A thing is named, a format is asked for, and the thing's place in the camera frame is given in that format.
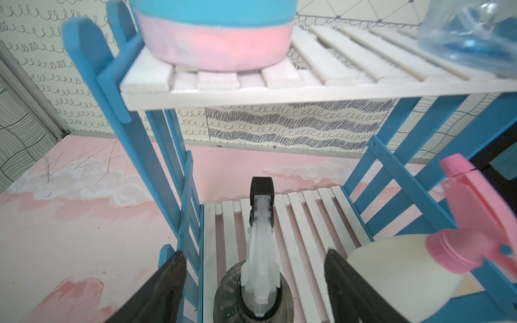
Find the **smoky clear black-nozzle spray bottle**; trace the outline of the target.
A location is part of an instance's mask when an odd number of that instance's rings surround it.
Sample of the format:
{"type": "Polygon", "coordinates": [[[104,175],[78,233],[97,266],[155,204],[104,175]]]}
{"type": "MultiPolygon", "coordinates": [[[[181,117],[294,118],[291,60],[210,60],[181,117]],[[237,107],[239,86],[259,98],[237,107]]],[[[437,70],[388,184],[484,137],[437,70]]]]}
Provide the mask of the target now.
{"type": "Polygon", "coordinates": [[[214,298],[214,322],[293,322],[294,300],[280,271],[274,242],[273,179],[250,185],[246,260],[230,268],[214,298]]]}

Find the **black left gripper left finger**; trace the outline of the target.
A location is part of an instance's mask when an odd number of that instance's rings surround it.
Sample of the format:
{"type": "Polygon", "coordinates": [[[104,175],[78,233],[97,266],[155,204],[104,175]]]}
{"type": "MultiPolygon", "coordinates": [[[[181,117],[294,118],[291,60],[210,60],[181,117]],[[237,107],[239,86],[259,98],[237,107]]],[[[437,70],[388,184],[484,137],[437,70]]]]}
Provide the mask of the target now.
{"type": "Polygon", "coordinates": [[[187,259],[175,252],[107,321],[176,322],[187,278],[187,259]]]}

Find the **clear blue-capped spray bottle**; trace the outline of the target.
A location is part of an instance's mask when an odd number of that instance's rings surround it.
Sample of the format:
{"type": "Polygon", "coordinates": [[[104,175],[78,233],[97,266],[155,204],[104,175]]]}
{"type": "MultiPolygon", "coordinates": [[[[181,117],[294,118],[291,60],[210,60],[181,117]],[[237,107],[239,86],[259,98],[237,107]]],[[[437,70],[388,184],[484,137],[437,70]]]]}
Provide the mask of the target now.
{"type": "Polygon", "coordinates": [[[515,1],[431,1],[417,40],[443,59],[516,77],[515,1]]]}

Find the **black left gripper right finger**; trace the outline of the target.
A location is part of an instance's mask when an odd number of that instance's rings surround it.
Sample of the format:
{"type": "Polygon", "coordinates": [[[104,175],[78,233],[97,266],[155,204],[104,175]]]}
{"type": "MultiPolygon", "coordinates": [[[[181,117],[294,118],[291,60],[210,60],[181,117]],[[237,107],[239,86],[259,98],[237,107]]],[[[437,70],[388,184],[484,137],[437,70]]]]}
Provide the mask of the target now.
{"type": "Polygon", "coordinates": [[[334,249],[325,257],[324,277],[335,322],[408,323],[334,249]]]}

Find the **white pink spray bottle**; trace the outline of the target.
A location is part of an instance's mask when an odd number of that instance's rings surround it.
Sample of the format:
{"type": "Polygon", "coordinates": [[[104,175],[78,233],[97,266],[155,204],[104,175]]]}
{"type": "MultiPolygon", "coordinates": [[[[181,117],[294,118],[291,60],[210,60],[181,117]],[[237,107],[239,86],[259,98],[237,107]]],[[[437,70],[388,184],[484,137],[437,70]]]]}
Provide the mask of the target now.
{"type": "Polygon", "coordinates": [[[457,227],[371,242],[347,262],[409,322],[422,322],[454,296],[467,273],[484,260],[516,274],[516,216],[482,173],[455,154],[440,161],[442,188],[457,227]]]}

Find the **teal pink spray bottle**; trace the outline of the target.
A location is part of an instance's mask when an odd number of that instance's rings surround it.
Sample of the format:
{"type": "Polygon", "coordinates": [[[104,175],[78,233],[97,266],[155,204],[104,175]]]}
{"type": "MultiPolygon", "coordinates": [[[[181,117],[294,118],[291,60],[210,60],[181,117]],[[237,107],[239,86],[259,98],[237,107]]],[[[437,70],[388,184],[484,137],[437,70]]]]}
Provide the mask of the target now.
{"type": "Polygon", "coordinates": [[[131,1],[144,43],[157,59],[202,71],[262,69],[290,47],[297,1],[131,1]]]}

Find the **blue white slatted shelf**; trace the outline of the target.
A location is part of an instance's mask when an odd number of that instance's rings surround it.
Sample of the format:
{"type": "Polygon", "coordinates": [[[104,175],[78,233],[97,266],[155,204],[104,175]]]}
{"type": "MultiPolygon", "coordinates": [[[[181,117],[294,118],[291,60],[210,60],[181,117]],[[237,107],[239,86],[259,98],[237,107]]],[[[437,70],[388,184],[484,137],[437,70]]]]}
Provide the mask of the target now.
{"type": "Polygon", "coordinates": [[[315,321],[318,310],[309,278],[323,299],[328,293],[317,242],[330,245],[338,234],[344,251],[378,243],[378,234],[408,209],[418,214],[399,230],[433,234],[459,227],[446,200],[430,191],[445,178],[440,161],[455,153],[474,157],[491,152],[516,126],[516,82],[490,79],[479,71],[447,67],[417,56],[414,40],[390,30],[297,29],[292,46],[307,70],[290,61],[250,73],[232,73],[226,86],[216,73],[176,72],[151,57],[122,1],[106,6],[119,45],[113,55],[101,29],[84,17],[63,24],[63,43],[91,94],[144,180],[197,270],[188,278],[183,307],[197,310],[198,322],[213,320],[217,282],[217,231],[223,218],[227,266],[238,260],[234,216],[250,201],[199,203],[193,157],[184,146],[177,108],[201,106],[395,99],[379,132],[346,183],[314,192],[279,195],[275,213],[300,296],[302,313],[315,321]]]}

